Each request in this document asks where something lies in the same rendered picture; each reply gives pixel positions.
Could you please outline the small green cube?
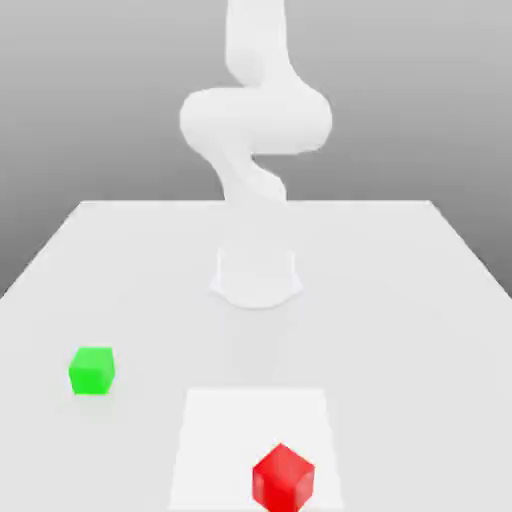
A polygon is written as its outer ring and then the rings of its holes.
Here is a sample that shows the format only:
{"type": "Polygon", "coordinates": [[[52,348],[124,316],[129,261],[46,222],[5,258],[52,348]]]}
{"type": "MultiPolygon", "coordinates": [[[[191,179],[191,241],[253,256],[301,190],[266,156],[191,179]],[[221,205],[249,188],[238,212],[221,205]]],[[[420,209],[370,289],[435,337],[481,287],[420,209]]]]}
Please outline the small green cube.
{"type": "Polygon", "coordinates": [[[72,391],[77,395],[106,395],[115,377],[111,347],[80,347],[68,367],[72,391]]]}

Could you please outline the small red cube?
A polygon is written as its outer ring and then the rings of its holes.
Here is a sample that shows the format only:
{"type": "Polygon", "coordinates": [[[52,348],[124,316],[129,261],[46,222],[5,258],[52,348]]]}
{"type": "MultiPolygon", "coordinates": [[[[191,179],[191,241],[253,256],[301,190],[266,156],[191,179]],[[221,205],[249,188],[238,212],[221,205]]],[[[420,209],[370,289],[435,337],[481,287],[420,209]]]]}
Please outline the small red cube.
{"type": "Polygon", "coordinates": [[[268,512],[299,512],[312,497],[315,466],[283,443],[252,469],[252,497],[268,512]]]}

